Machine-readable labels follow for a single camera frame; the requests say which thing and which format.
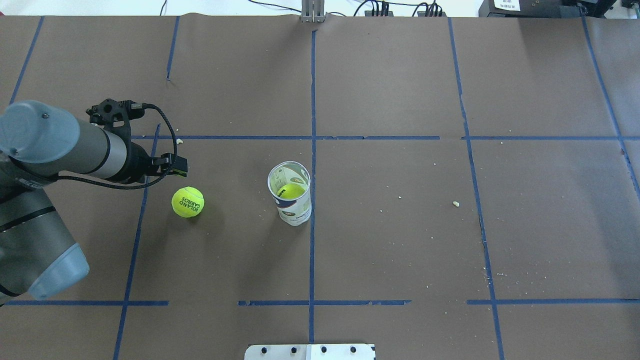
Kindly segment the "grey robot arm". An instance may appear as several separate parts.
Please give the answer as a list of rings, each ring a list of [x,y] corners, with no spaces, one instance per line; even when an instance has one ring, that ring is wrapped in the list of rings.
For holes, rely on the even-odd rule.
[[[188,175],[178,144],[151,156],[132,140],[131,121],[158,112],[174,142],[175,130],[157,105],[103,100],[89,121],[36,100],[10,104],[1,115],[1,304],[23,294],[45,301],[86,278],[90,265],[45,191],[80,182],[137,191],[167,176]]]

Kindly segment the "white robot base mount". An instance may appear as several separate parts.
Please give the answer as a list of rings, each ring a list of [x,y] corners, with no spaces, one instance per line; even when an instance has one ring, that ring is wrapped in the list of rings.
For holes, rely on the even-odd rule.
[[[375,360],[373,344],[254,344],[247,347],[245,360]]]

